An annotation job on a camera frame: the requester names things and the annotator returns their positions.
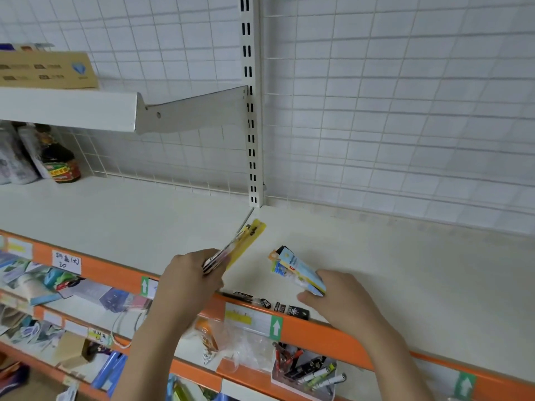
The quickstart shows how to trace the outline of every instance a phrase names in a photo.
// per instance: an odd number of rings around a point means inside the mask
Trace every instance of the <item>slotted metal post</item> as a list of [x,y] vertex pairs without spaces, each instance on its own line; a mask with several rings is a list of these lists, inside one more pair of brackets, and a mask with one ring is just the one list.
[[242,79],[247,85],[247,122],[245,152],[249,205],[264,204],[264,173],[262,169],[262,73],[260,58],[260,0],[238,0]]

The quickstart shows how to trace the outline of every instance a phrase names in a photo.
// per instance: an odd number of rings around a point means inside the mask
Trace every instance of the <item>handwritten price tag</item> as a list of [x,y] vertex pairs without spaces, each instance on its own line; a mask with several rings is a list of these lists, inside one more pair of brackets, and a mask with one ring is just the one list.
[[52,251],[52,265],[73,274],[82,274],[82,259],[67,253]]
[[90,341],[99,343],[101,345],[108,346],[108,347],[111,346],[111,336],[97,329],[90,328],[87,332],[87,338]]

